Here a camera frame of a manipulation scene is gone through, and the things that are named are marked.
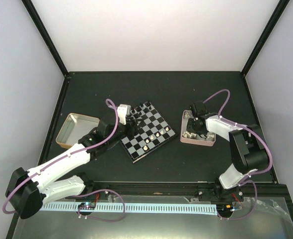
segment black frame edge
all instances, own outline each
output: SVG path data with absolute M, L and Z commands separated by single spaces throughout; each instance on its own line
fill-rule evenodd
M 249 89 L 248 84 L 247 84 L 247 80 L 246 80 L 246 78 L 245 78 L 244 75 L 242 75 L 242 80 L 243 80 L 243 82 L 244 82 L 244 86 L 245 86 L 245 88 L 246 88 L 247 95 L 248 95 L 248 97 L 249 97 L 250 104 L 251 104 L 251 107 L 252 107 L 252 109 L 253 109 L 253 114 L 254 114 L 255 120 L 256 120 L 257 124 L 258 124 L 259 126 L 261 126 L 260 121 L 259 121 L 259 119 L 258 119 L 258 115 L 257 115 L 256 109 L 255 109 L 255 106 L 254 106 L 254 102 L 253 102 L 253 99 L 252 99 L 252 95 L 251 95 L 250 89 Z M 274 183 L 277 183 L 277 182 L 278 182 L 278 178 L 277 178 L 277 175 L 276 175 L 276 172 L 275 172 L 274 167 L 272 167 L 272 169 L 271 169 L 271 175 L 272 175 L 272 177 L 273 177 L 273 182 L 274 182 Z
M 19 216 L 18 216 L 17 213 L 15 213 L 13 215 L 13 217 L 12 217 L 12 220 L 11 220 L 8 232 L 7 232 L 6 239 L 12 239 L 13 238 L 13 234 L 15 232 L 15 229 L 16 229 L 16 226 L 17 226 L 17 223 L 18 223 L 18 219 L 19 219 Z
M 95 182 L 95 189 L 108 188 L 122 195 L 135 196 L 192 196 L 198 188 L 212 188 L 213 183 L 113 183 L 113 182 Z M 290 217 L 293 222 L 293 202 L 285 184 L 256 183 L 259 197 L 265 198 L 284 198 Z M 246 184 L 241 187 L 243 195 L 254 197 L 255 189 L 252 184 Z
M 269 19 L 268 23 L 266 24 L 260 38 L 258 39 L 250 57 L 248 58 L 247 62 L 245 63 L 244 68 L 242 69 L 242 75 L 246 76 L 249 72 L 250 68 L 254 64 L 254 61 L 256 60 L 258 54 L 260 53 L 261 49 L 263 48 L 266 40 L 270 36 L 272 30 L 274 29 L 276 23 L 280 19 L 282 13 L 284 12 L 287 4 L 290 2 L 290 0 L 280 0 L 277 4 L 271 18 Z
M 64 79 L 64 81 L 62 83 L 62 87 L 61 87 L 61 90 L 60 90 L 58 101 L 57 101 L 57 104 L 56 104 L 56 107 L 55 107 L 55 110 L 54 110 L 54 113 L 53 113 L 53 116 L 52 116 L 52 119 L 51 119 L 51 122 L 50 122 L 49 130 L 48 130 L 46 140 L 45 140 L 45 143 L 44 143 L 42 151 L 41 151 L 41 155 L 40 155 L 40 158 L 39 158 L 38 165 L 43 164 L 45 162 L 47 156 L 48 156 L 50 146 L 51 146 L 51 143 L 52 143 L 52 139 L 53 139 L 53 134 L 54 134 L 56 126 L 57 126 L 60 111 L 61 111 L 63 102 L 65 100 L 65 96 L 66 96 L 66 93 L 67 93 L 67 90 L 68 90 L 70 79 L 71 79 L 71 77 L 67 76 L 67 77 L 65 77 L 65 79 Z M 15 213 L 13 218 L 12 218 L 12 221 L 10 223 L 6 239 L 11 239 L 13 237 L 16 225 L 18 223 L 18 219 L 19 219 L 19 216 L 18 216 L 17 213 Z
M 51 55 L 53 56 L 53 58 L 55 59 L 58 67 L 60 68 L 63 76 L 67 76 L 68 75 L 68 70 L 65 67 L 55 45 L 53 44 L 49 33 L 47 32 L 43 22 L 40 19 L 40 16 L 36 10 L 36 8 L 34 7 L 34 5 L 32 4 L 31 0 L 21 0 L 22 3 L 24 4 L 25 8 L 27 9 L 32 21 L 35 23 L 40 35 L 42 36 L 43 40 L 45 41 L 49 51 L 51 52 Z
M 47 136 L 46 136 L 45 143 L 44 143 L 42 151 L 41 151 L 41 155 L 40 155 L 40 158 L 39 158 L 38 165 L 43 164 L 47 159 L 47 156 L 48 156 L 48 153 L 49 153 L 49 150 L 50 150 L 50 146 L 51 146 L 51 143 L 53 141 L 53 134 L 55 133 L 55 130 L 56 130 L 56 126 L 57 126 L 58 119 L 59 119 L 59 116 L 60 116 L 61 108 L 62 108 L 63 102 L 65 100 L 65 96 L 66 96 L 66 93 L 67 93 L 67 90 L 68 90 L 70 80 L 71 80 L 71 77 L 67 76 L 67 77 L 65 77 L 65 79 L 64 79 L 64 81 L 62 83 L 62 87 L 61 87 L 61 90 L 60 90 L 58 101 L 57 101 L 55 110 L 53 112 L 53 116 L 52 116 L 52 119 L 51 119 L 51 122 L 50 122 L 50 126 L 49 126 L 49 129 L 48 129 L 48 133 L 47 133 Z

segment chessboard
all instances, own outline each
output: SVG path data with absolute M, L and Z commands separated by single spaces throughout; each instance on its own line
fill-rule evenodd
M 177 136 L 150 101 L 132 109 L 131 115 L 141 120 L 139 130 L 134 138 L 124 137 L 121 143 L 133 163 Z

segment black metal bracket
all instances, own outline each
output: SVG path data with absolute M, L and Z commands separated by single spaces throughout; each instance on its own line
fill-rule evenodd
M 232 193 L 236 195 L 239 201 L 243 201 L 244 198 L 241 196 L 241 190 L 240 187 L 232 188 L 232 190 L 229 190 L 229 193 L 227 195 L 224 195 L 223 200 L 219 200 L 214 193 L 214 189 L 208 189 L 208 188 L 202 188 L 201 186 L 198 186 L 197 191 L 197 197 L 200 202 L 210 202 L 212 204 L 232 204 L 232 202 L 235 201 L 235 198 L 232 196 Z
M 210 190 L 214 183 L 114 183 L 114 182 L 95 182 L 94 190 L 108 188 L 118 192 L 120 195 L 130 196 L 184 196 L 198 197 L 199 188 L 201 190 Z M 272 183 L 256 183 L 259 197 L 279 197 L 284 198 L 288 206 L 289 214 L 293 221 L 293 203 L 288 192 L 287 186 L 284 184 Z M 254 197 L 255 190 L 250 184 L 246 184 L 240 188 L 242 197 Z M 95 195 L 89 196 L 86 200 L 94 201 Z M 7 239 L 13 237 L 14 229 L 17 224 L 18 216 L 14 215 Z
M 26 178 L 28 178 L 28 173 L 23 170 L 23 168 L 15 170 L 11 175 L 5 196 L 8 197 L 9 194 Z M 29 180 L 10 199 L 11 205 L 21 219 L 27 219 L 33 216 L 42 207 L 42 200 L 45 195 L 39 192 L 37 184 L 38 182 Z
M 65 65 L 63 64 L 63 61 L 55 47 L 55 45 L 53 44 L 49 33 L 47 32 L 43 22 L 41 21 L 41 18 L 39 16 L 39 14 L 37 13 L 36 8 L 34 7 L 34 5 L 32 4 L 31 0 L 21 0 L 23 2 L 23 4 L 25 5 L 31 19 L 33 20 L 33 22 L 35 23 L 40 35 L 42 36 L 43 40 L 45 41 L 49 51 L 51 52 L 51 55 L 53 56 L 53 58 L 55 59 L 58 67 L 60 68 L 63 76 L 67 76 L 68 75 L 68 70 L 65 67 Z
M 248 126 L 263 140 L 262 129 L 256 125 Z M 269 158 L 264 146 L 254 137 L 249 137 L 245 130 L 234 130 L 229 132 L 232 163 L 237 171 L 242 174 L 252 169 L 262 170 L 269 164 Z
M 79 139 L 78 143 L 82 144 L 85 147 L 90 147 L 103 141 L 111 134 L 112 130 L 115 127 L 114 118 L 114 113 L 105 114 L 102 118 L 100 118 L 98 126 L 92 129 L 81 139 Z M 127 116 L 126 119 L 127 122 L 125 125 L 118 122 L 117 130 L 115 131 L 114 135 L 108 140 L 108 142 L 100 145 L 99 147 L 91 148 L 86 151 L 90 154 L 91 160 L 102 155 L 109 148 L 112 148 L 124 136 L 127 136 L 129 138 L 134 137 L 136 131 L 140 128 L 138 126 L 138 120 L 136 120 L 133 116 Z

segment wire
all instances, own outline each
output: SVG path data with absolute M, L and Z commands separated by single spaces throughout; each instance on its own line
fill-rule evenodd
M 99 220 L 99 221 L 103 221 L 103 222 L 107 222 L 107 223 L 115 223 L 115 222 L 118 222 L 118 221 L 122 220 L 124 218 L 125 214 L 126 214 L 126 205 L 125 205 L 125 202 L 124 202 L 123 198 L 120 196 L 119 193 L 117 193 L 117 192 L 115 192 L 115 191 L 113 191 L 111 189 L 100 189 L 100 190 L 93 191 L 93 192 L 88 193 L 88 194 L 77 195 L 77 196 L 73 196 L 73 197 L 83 198 L 83 197 L 87 197 L 87 196 L 90 196 L 90 195 L 95 194 L 95 193 L 105 192 L 105 191 L 110 192 L 110 193 L 113 193 L 113 194 L 117 195 L 120 198 L 120 200 L 122 202 L 122 205 L 123 205 L 123 211 L 122 211 L 121 216 L 118 217 L 117 219 L 114 219 L 114 220 L 108 220 L 108 219 L 97 218 L 97 217 L 92 217 L 92 216 L 84 216 L 84 217 L 87 217 L 87 218 L 90 218 L 90 219 Z M 78 215 L 79 215 L 79 217 L 82 217 L 83 215 L 80 214 L 80 210 L 81 210 L 81 208 L 78 209 Z
M 243 205 L 242 202 L 240 200 L 238 200 L 238 198 L 236 197 L 236 195 L 234 193 L 232 193 L 232 196 L 233 196 L 233 198 L 235 198 L 236 202 L 239 202 L 241 206 Z
M 257 187 L 256 187 L 256 184 L 254 183 L 254 181 L 252 181 L 252 180 L 247 180 L 247 181 L 243 182 L 240 186 L 243 186 L 243 185 L 245 185 L 245 184 L 247 184 L 247 183 L 252 183 L 253 186 L 254 186 L 254 190 L 255 190 L 255 201 L 254 201 L 254 205 L 253 205 L 252 209 L 250 210 L 250 212 L 247 213 L 245 216 L 242 216 L 242 217 L 239 217 L 239 218 L 224 218 L 224 217 L 222 217 L 219 213 L 217 213 L 217 216 L 218 216 L 220 219 L 231 220 L 231 221 L 237 221 L 237 220 L 245 219 L 245 218 L 249 217 L 249 216 L 253 213 L 253 211 L 254 211 L 254 209 L 255 209 L 255 207 L 256 207 L 256 202 L 257 202 Z
M 218 111 L 218 116 L 220 116 L 222 114 L 222 110 L 224 109 L 224 107 L 226 106 L 226 104 L 228 103 L 230 97 L 231 97 L 231 92 L 227 89 L 222 89 L 214 94 L 212 94 L 209 98 L 207 98 L 205 101 L 203 101 L 203 103 L 205 104 L 206 102 L 208 102 L 210 99 L 212 99 L 213 97 L 217 96 L 218 94 L 222 93 L 222 92 L 227 92 L 227 97 L 226 100 L 224 102 L 224 104 L 221 106 L 220 110 Z
M 264 142 L 264 140 L 263 140 L 258 134 L 256 134 L 254 131 L 252 131 L 251 129 L 249 129 L 246 125 L 235 123 L 235 122 L 233 122 L 233 121 L 231 121 L 231 120 L 229 120 L 229 119 L 225 119 L 225 118 L 223 118 L 223 117 L 221 116 L 221 113 L 222 113 L 224 107 L 226 106 L 226 104 L 228 103 L 228 101 L 229 101 L 229 99 L 230 99 L 231 92 L 230 92 L 229 90 L 227 90 L 227 89 L 222 89 L 222 90 L 220 90 L 220 91 L 214 93 L 213 95 L 211 95 L 211 96 L 210 96 L 209 98 L 207 98 L 206 100 L 204 100 L 203 103 L 208 102 L 210 99 L 212 99 L 213 97 L 215 97 L 216 95 L 218 95 L 218 94 L 220 94 L 220 93 L 222 93 L 222 92 L 227 92 L 227 98 L 226 98 L 224 104 L 221 106 L 220 110 L 218 111 L 218 116 L 219 116 L 220 120 L 223 121 L 223 122 L 225 122 L 225 123 L 231 124 L 231 125 L 233 125 L 233 126 L 240 127 L 240 128 L 242 128 L 242 129 L 246 130 L 247 132 L 249 132 L 250 134 L 252 134 L 252 135 L 253 135 L 253 136 L 254 136 L 254 137 L 255 137 L 255 138 L 256 138 L 256 139 L 257 139 L 257 140 L 263 145 L 263 147 L 265 148 L 266 154 L 267 154 L 267 156 L 268 156 L 268 158 L 269 158 L 269 164 L 268 164 L 268 167 L 267 167 L 266 169 L 261 170 L 261 171 L 253 172 L 253 173 L 251 173 L 251 175 L 262 174 L 262 173 L 266 173 L 266 172 L 268 172 L 268 171 L 272 168 L 272 166 L 273 166 L 273 156 L 272 156 L 272 153 L 271 153 L 270 149 L 268 148 L 267 144 Z M 244 219 L 244 218 L 248 217 L 250 214 L 253 213 L 253 211 L 254 211 L 254 209 L 255 209 L 255 206 L 256 206 L 256 201 L 257 201 L 257 187 L 256 187 L 256 184 L 255 184 L 252 180 L 247 180 L 247 181 L 245 181 L 248 177 L 251 177 L 251 175 L 247 175 L 247 176 L 245 176 L 245 177 L 240 181 L 239 186 L 243 186 L 243 185 L 245 185 L 245 184 L 247 184 L 247 183 L 252 183 L 252 184 L 253 184 L 254 189 L 255 189 L 255 202 L 254 202 L 254 206 L 253 206 L 252 210 L 251 210 L 247 215 L 245 215 L 245 216 L 243 216 L 243 217 L 240 217 L 240 218 L 236 218 L 236 219 L 227 219 L 227 218 L 223 218 L 223 217 L 221 217 L 221 215 L 218 214 L 218 216 L 219 216 L 221 219 L 227 219 L 227 220 L 241 220 L 241 219 Z
M 31 180 L 34 176 L 37 176 L 38 173 L 32 174 L 30 177 L 26 178 L 25 180 L 23 180 L 17 187 L 15 187 L 15 189 L 8 195 L 8 197 L 6 198 L 3 206 L 2 206 L 2 212 L 5 214 L 13 214 L 16 211 L 7 211 L 6 210 L 6 206 L 9 202 L 9 200 L 12 198 L 12 196 L 25 184 L 27 183 L 29 180 Z
M 99 197 L 100 197 L 100 193 L 97 193 L 95 204 L 98 202 Z
M 261 144 L 265 148 L 266 154 L 267 154 L 267 156 L 269 158 L 269 164 L 268 164 L 268 167 L 266 169 L 261 170 L 261 171 L 253 172 L 253 173 L 251 173 L 251 175 L 262 174 L 262 173 L 268 172 L 272 168 L 272 166 L 273 166 L 273 156 L 272 156 L 272 153 L 271 153 L 270 149 L 268 148 L 267 144 L 264 142 L 264 140 L 258 134 L 256 134 L 254 131 L 252 131 L 251 129 L 247 128 L 246 125 L 239 124 L 239 123 L 235 123 L 235 122 L 233 122 L 233 121 L 231 121 L 229 119 L 223 118 L 221 116 L 222 110 L 224 109 L 224 107 L 226 106 L 226 104 L 228 103 L 228 101 L 230 99 L 231 92 L 229 90 L 227 90 L 227 89 L 222 89 L 222 90 L 220 90 L 220 91 L 212 94 L 209 98 L 207 98 L 206 100 L 204 100 L 203 103 L 208 102 L 210 99 L 212 99 L 213 97 L 215 97 L 216 95 L 218 95 L 218 94 L 220 94 L 222 92 L 227 92 L 227 98 L 226 98 L 224 104 L 222 105 L 222 107 L 220 108 L 220 110 L 218 111 L 218 116 L 219 116 L 220 120 L 223 121 L 223 122 L 225 122 L 225 123 L 229 123 L 229 124 L 231 124 L 233 126 L 240 127 L 242 129 L 246 130 L 247 132 L 251 133 L 259 142 L 261 142 Z
M 269 162 L 268 167 L 266 169 L 261 170 L 261 171 L 253 172 L 253 173 L 251 173 L 251 175 L 262 174 L 262 173 L 268 172 L 273 166 L 273 156 L 272 156 L 272 153 L 271 153 L 270 149 L 268 148 L 267 144 L 263 141 L 263 139 L 258 134 L 256 134 L 254 131 L 252 131 L 251 129 L 247 128 L 246 125 L 235 123 L 235 122 L 233 122 L 233 121 L 231 121 L 229 119 L 223 118 L 223 117 L 220 117 L 220 120 L 225 122 L 225 123 L 232 124 L 233 126 L 243 128 L 247 132 L 251 133 L 259 142 L 261 142 L 261 144 L 265 148 L 266 154 L 267 154 L 270 162 Z
M 111 134 L 105 138 L 103 141 L 97 143 L 97 144 L 94 144 L 94 145 L 91 145 L 89 147 L 86 147 L 86 148 L 82 148 L 82 149 L 79 149 L 79 150 L 76 150 L 76 151 L 73 151 L 71 152 L 70 154 L 75 154 L 75 153 L 78 153 L 78 152 L 81 152 L 81 151 L 84 151 L 84 150 L 88 150 L 88 149 L 91 149 L 91 148 L 95 148 L 95 147 L 98 147 L 102 144 L 104 144 L 105 142 L 107 142 L 113 135 L 114 133 L 116 132 L 117 130 L 117 127 L 118 127 L 118 122 L 119 122 L 119 118 L 118 118 L 118 112 L 117 112 L 117 107 L 115 106 L 115 104 L 113 103 L 112 100 L 110 99 L 106 99 L 106 104 L 108 107 L 112 108 L 114 111 L 115 111 L 115 115 L 116 115 L 116 124 L 115 124 L 115 127 L 113 128 L 113 131 L 111 132 Z M 59 162 L 60 160 L 66 158 L 68 155 L 65 154 L 63 156 L 61 156 L 60 158 L 52 161 L 51 163 L 49 163 L 48 165 L 46 165 L 45 167 L 43 167 L 40 172 L 43 172 L 44 170 L 46 170 L 48 167 L 50 167 L 51 165 Z M 8 195 L 8 197 L 6 198 L 3 206 L 2 206 L 2 211 L 3 213 L 5 214 L 13 214 L 15 213 L 16 211 L 7 211 L 6 210 L 6 206 L 8 204 L 8 202 L 10 201 L 10 199 L 13 197 L 13 195 L 25 184 L 27 183 L 29 180 L 31 180 L 33 177 L 39 175 L 38 173 L 34 173 L 33 175 L 31 175 L 30 177 L 26 178 L 25 180 L 23 180 L 17 187 L 14 188 L 14 190 Z

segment purple cable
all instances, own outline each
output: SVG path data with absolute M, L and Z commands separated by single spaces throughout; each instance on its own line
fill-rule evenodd
M 17 187 L 15 187 L 15 189 L 8 195 L 8 197 L 6 198 L 3 206 L 2 206 L 2 212 L 5 214 L 13 214 L 16 211 L 7 211 L 6 210 L 6 206 L 9 202 L 9 200 L 12 198 L 12 196 L 26 183 L 28 182 L 30 179 L 32 179 L 34 176 L 38 175 L 38 173 L 32 174 L 30 177 L 26 178 L 25 180 L 23 180 Z
M 118 217 L 117 219 L 114 219 L 114 220 L 108 220 L 108 219 L 103 219 L 103 218 L 97 218 L 97 217 L 92 217 L 92 216 L 87 216 L 87 218 L 90 218 L 90 219 L 95 219 L 95 220 L 99 220 L 99 221 L 103 221 L 103 222 L 107 222 L 107 223 L 115 223 L 115 222 L 118 222 L 120 220 L 122 220 L 125 216 L 125 213 L 126 213 L 126 205 L 125 205 L 125 202 L 123 200 L 123 198 L 119 195 L 119 193 L 111 190 L 111 189 L 100 189 L 100 190 L 97 190 L 97 191 L 93 191 L 91 193 L 88 193 L 88 194 L 84 194 L 84 195 L 77 195 L 77 196 L 73 196 L 73 197 L 77 197 L 77 198 L 84 198 L 84 197 L 87 197 L 87 196 L 90 196 L 92 194 L 96 194 L 96 193 L 99 193 L 99 192 L 105 192 L 105 191 L 108 191 L 110 193 L 113 193 L 115 195 L 117 195 L 121 202 L 122 202 L 122 205 L 123 205 L 123 211 L 122 211 L 122 214 L 120 217 Z M 83 215 L 80 214 L 80 210 L 83 209 L 83 208 L 79 208 L 78 209 L 78 215 L 81 217 Z
M 114 133 L 116 132 L 117 130 L 117 127 L 118 127 L 118 122 L 119 122 L 119 119 L 118 119 L 118 112 L 117 112 L 117 107 L 116 105 L 113 103 L 112 100 L 110 99 L 106 99 L 106 104 L 108 107 L 110 108 L 113 108 L 114 111 L 115 111 L 115 114 L 116 114 L 116 124 L 115 124 L 115 127 L 113 128 L 113 131 L 111 132 L 111 134 L 106 138 L 104 139 L 103 141 L 101 141 L 100 143 L 97 143 L 95 145 L 91 145 L 89 147 L 86 147 L 86 148 L 82 148 L 82 149 L 79 149 L 79 150 L 76 150 L 76 151 L 73 151 L 71 152 L 70 154 L 75 154 L 75 153 L 78 153 L 78 152 L 81 152 L 81 151 L 84 151 L 84 150 L 88 150 L 88 149 L 91 149 L 91 148 L 95 148 L 95 147 L 98 147 L 102 144 L 104 144 L 105 142 L 107 142 L 113 135 Z M 48 165 L 46 165 L 45 167 L 43 167 L 40 172 L 43 172 L 44 170 L 46 170 L 48 167 L 50 167 L 51 165 L 55 164 L 56 162 L 59 162 L 60 160 L 64 159 L 65 157 L 67 157 L 68 155 L 63 155 L 61 156 L 60 158 L 54 160 L 53 162 L 49 163 Z M 10 201 L 10 199 L 13 197 L 13 195 L 26 183 L 28 182 L 30 179 L 32 179 L 33 177 L 35 177 L 36 175 L 39 175 L 38 173 L 35 173 L 33 175 L 31 175 L 30 177 L 26 178 L 25 180 L 23 180 L 17 187 L 15 187 L 15 189 L 8 195 L 8 197 L 6 198 L 3 206 L 2 206 L 2 211 L 3 213 L 5 214 L 13 214 L 15 213 L 16 211 L 7 211 L 6 210 L 6 206 L 8 204 L 8 202 Z
M 235 123 L 229 119 L 226 119 L 226 118 L 223 118 L 221 117 L 221 113 L 222 113 L 222 110 L 224 109 L 224 107 L 226 106 L 226 104 L 228 103 L 229 99 L 230 99 L 230 96 L 231 96 L 231 92 L 227 89 L 222 89 L 214 94 L 212 94 L 209 98 L 207 98 L 206 100 L 203 101 L 203 103 L 206 103 L 208 102 L 210 99 L 212 99 L 213 97 L 215 97 L 216 95 L 218 95 L 219 93 L 222 93 L 222 92 L 227 92 L 227 98 L 224 102 L 224 104 L 222 105 L 222 107 L 220 108 L 220 110 L 218 111 L 218 116 L 220 117 L 220 120 L 221 121 L 224 121 L 226 123 L 230 123 L 232 124 L 233 126 L 238 126 L 238 127 L 241 127 L 243 128 L 244 130 L 246 130 L 247 132 L 251 133 L 253 136 L 255 136 L 255 138 L 261 142 L 261 144 L 264 146 L 265 148 L 265 151 L 268 155 L 268 158 L 270 160 L 269 162 L 269 165 L 266 169 L 262 170 L 262 171 L 256 171 L 256 172 L 253 172 L 252 175 L 254 174 L 261 174 L 261 173 L 266 173 L 268 172 L 272 166 L 273 166 L 273 156 L 272 156 L 272 153 L 270 151 L 270 149 L 268 148 L 267 144 L 263 141 L 263 139 L 261 137 L 259 137 L 254 131 L 252 131 L 251 129 L 247 128 L 245 125 L 242 125 L 242 124 L 239 124 L 239 123 Z
M 244 183 L 242 183 L 240 186 L 243 186 L 243 185 L 245 185 L 245 184 L 247 184 L 247 183 L 252 183 L 253 186 L 254 186 L 254 190 L 255 190 L 255 202 L 254 202 L 254 205 L 253 205 L 251 211 L 250 211 L 249 213 L 247 213 L 245 216 L 242 216 L 242 217 L 240 217 L 240 218 L 224 218 L 224 217 L 222 217 L 219 213 L 217 213 L 217 216 L 218 216 L 220 219 L 231 220 L 231 221 L 237 221 L 237 220 L 241 220 L 241 219 L 247 218 L 247 217 L 249 217 L 249 216 L 253 213 L 253 211 L 254 211 L 254 209 L 255 209 L 255 207 L 256 207 L 256 202 L 257 202 L 257 187 L 256 187 L 256 184 L 255 184 L 252 180 L 247 180 L 247 181 L 245 181 Z
M 266 151 L 266 153 L 268 155 L 268 158 L 269 158 L 270 162 L 269 162 L 268 167 L 266 169 L 264 169 L 262 171 L 253 172 L 252 175 L 268 172 L 272 168 L 272 166 L 273 166 L 273 156 L 272 156 L 272 153 L 271 153 L 270 149 L 268 148 L 267 144 L 264 142 L 264 140 L 261 137 L 259 137 L 259 135 L 256 134 L 254 131 L 252 131 L 251 129 L 247 128 L 245 125 L 242 125 L 242 124 L 239 124 L 239 123 L 236 124 L 235 122 L 233 122 L 233 121 L 231 121 L 229 119 L 223 118 L 223 117 L 220 117 L 220 120 L 223 121 L 223 122 L 225 122 L 225 123 L 232 124 L 233 126 L 237 126 L 237 127 L 243 128 L 247 132 L 251 133 L 259 142 L 261 142 L 261 144 L 265 148 L 265 151 Z
M 76 151 L 73 151 L 73 152 L 70 153 L 71 155 L 72 155 L 72 154 L 75 154 L 75 153 L 79 153 L 79 152 L 84 151 L 84 150 L 91 149 L 91 148 L 96 148 L 96 147 L 98 147 L 98 146 L 104 144 L 105 142 L 107 142 L 107 141 L 108 141 L 108 140 L 109 140 L 109 139 L 115 134 L 115 132 L 116 132 L 116 130 L 117 130 L 117 127 L 118 127 L 118 122 L 119 122 L 119 117 L 118 117 L 117 107 L 115 106 L 115 104 L 113 103 L 113 101 L 110 100 L 110 99 L 106 99 L 106 104 L 107 104 L 108 107 L 113 108 L 114 111 L 115 111 L 115 114 L 116 114 L 116 124 L 115 124 L 115 127 L 113 128 L 113 131 L 111 132 L 111 134 L 110 134 L 107 138 L 105 138 L 104 140 L 102 140 L 100 143 L 97 143 L 97 144 L 95 144 L 95 145 L 91 145 L 91 146 L 89 146 L 89 147 L 86 147 L 86 148 L 82 148 L 82 149 L 78 149 L 78 150 L 76 150 Z M 63 155 L 62 157 L 60 157 L 60 158 L 58 158 L 58 159 L 52 161 L 52 162 L 49 163 L 48 165 L 44 166 L 40 171 L 43 172 L 46 168 L 48 168 L 48 167 L 50 167 L 52 164 L 55 164 L 56 162 L 58 162 L 58 161 L 64 159 L 65 157 L 67 157 L 67 155 Z
M 209 98 L 207 98 L 205 101 L 203 101 L 203 103 L 205 104 L 206 102 L 208 102 L 210 99 L 212 99 L 213 97 L 217 96 L 218 94 L 222 93 L 222 92 L 227 92 L 227 98 L 224 102 L 224 104 L 222 105 L 222 107 L 220 108 L 220 110 L 218 111 L 218 116 L 221 115 L 222 110 L 224 109 L 224 107 L 226 106 L 226 104 L 228 103 L 230 96 L 231 96 L 231 92 L 227 89 L 222 89 L 214 94 L 212 94 Z

